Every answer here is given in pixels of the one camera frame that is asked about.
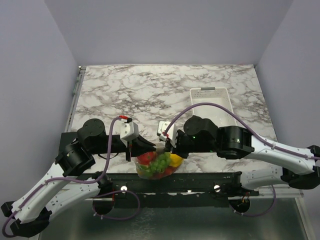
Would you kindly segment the red watermelon slice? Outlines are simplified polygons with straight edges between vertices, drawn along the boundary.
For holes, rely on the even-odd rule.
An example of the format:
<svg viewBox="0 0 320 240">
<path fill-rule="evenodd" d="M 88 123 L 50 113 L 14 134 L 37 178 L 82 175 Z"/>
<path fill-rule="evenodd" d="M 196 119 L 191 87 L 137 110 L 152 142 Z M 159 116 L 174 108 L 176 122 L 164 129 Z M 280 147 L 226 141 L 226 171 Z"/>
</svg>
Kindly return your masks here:
<svg viewBox="0 0 320 240">
<path fill-rule="evenodd" d="M 157 158 L 157 153 L 155 151 L 146 152 L 137 157 L 137 162 L 141 165 L 148 166 L 150 162 Z"/>
</svg>

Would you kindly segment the clear zip top bag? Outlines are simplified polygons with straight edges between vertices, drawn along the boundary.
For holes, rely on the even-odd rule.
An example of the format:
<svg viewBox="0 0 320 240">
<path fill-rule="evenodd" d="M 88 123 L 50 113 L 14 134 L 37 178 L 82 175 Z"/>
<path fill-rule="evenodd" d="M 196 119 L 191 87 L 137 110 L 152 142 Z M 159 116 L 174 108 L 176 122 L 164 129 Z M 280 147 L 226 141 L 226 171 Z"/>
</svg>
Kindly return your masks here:
<svg viewBox="0 0 320 240">
<path fill-rule="evenodd" d="M 175 173 L 184 162 L 184 158 L 170 153 L 164 147 L 144 153 L 134 158 L 138 176 L 146 180 L 160 180 Z"/>
</svg>

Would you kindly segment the green grape bunch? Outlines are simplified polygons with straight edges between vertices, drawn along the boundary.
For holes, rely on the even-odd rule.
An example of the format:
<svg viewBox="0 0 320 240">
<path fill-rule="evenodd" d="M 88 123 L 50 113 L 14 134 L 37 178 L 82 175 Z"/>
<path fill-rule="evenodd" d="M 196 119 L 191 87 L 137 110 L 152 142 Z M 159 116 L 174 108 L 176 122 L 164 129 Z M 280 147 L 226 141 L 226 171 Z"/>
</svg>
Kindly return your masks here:
<svg viewBox="0 0 320 240">
<path fill-rule="evenodd" d="M 169 166 L 171 159 L 170 153 L 165 152 L 156 157 L 156 159 L 149 163 L 148 170 L 151 174 L 163 174 L 165 169 Z"/>
</svg>

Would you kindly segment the yellow bell pepper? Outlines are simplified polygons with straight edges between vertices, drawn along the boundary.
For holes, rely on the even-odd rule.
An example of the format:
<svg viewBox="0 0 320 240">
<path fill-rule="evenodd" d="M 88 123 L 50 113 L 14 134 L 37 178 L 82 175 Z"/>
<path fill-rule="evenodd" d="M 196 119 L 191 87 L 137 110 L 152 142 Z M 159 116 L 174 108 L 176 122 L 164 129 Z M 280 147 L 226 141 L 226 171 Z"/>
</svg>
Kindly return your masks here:
<svg viewBox="0 0 320 240">
<path fill-rule="evenodd" d="M 170 154 L 170 167 L 178 168 L 182 163 L 184 159 L 176 154 Z"/>
</svg>

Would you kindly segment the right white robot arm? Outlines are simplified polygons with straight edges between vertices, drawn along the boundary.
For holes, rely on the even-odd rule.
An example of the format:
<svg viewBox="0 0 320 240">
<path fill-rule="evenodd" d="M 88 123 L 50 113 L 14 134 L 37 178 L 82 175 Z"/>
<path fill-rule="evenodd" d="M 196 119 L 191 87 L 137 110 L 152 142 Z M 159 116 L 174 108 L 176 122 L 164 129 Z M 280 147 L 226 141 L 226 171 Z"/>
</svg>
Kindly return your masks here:
<svg viewBox="0 0 320 240">
<path fill-rule="evenodd" d="M 218 127 L 208 118 L 192 116 L 183 130 L 170 122 L 158 125 L 157 135 L 172 153 L 186 159 L 190 153 L 215 153 L 226 160 L 250 159 L 269 163 L 269 168 L 241 172 L 229 189 L 240 196 L 247 190 L 287 184 L 300 190 L 311 190 L 320 184 L 320 168 L 316 161 L 320 148 L 291 147 L 262 138 L 248 129 L 231 125 Z"/>
</svg>

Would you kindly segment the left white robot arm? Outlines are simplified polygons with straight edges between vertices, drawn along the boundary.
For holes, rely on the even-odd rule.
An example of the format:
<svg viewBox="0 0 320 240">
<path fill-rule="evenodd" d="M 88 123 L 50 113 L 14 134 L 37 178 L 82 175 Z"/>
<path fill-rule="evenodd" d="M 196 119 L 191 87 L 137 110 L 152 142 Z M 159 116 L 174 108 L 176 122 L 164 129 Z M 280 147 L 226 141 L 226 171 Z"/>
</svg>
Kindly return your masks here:
<svg viewBox="0 0 320 240">
<path fill-rule="evenodd" d="M 2 204 L 6 217 L 2 234 L 6 238 L 33 237 L 70 205 L 114 195 L 113 183 L 106 174 L 112 153 L 125 153 L 130 159 L 156 150 L 154 143 L 140 136 L 131 118 L 119 116 L 111 124 L 116 121 L 121 122 L 120 133 L 114 135 L 112 128 L 106 131 L 102 120 L 87 120 L 28 193 Z"/>
</svg>

